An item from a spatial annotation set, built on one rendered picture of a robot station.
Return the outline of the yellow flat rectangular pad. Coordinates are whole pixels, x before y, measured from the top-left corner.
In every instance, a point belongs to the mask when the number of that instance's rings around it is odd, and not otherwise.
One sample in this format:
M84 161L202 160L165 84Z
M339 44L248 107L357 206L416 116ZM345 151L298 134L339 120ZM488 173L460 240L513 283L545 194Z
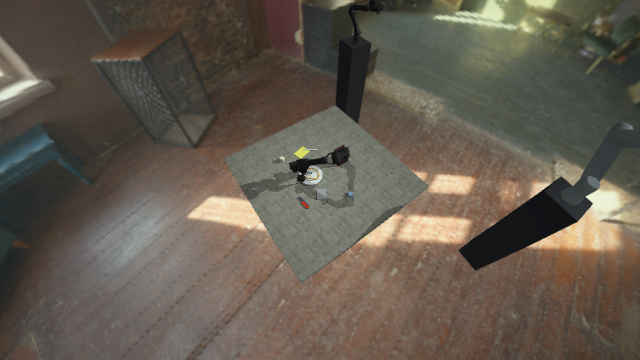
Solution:
M308 152L310 152L309 150L304 150L304 149L306 148L302 146L298 151L294 153L294 155L296 155L300 159L303 158Z

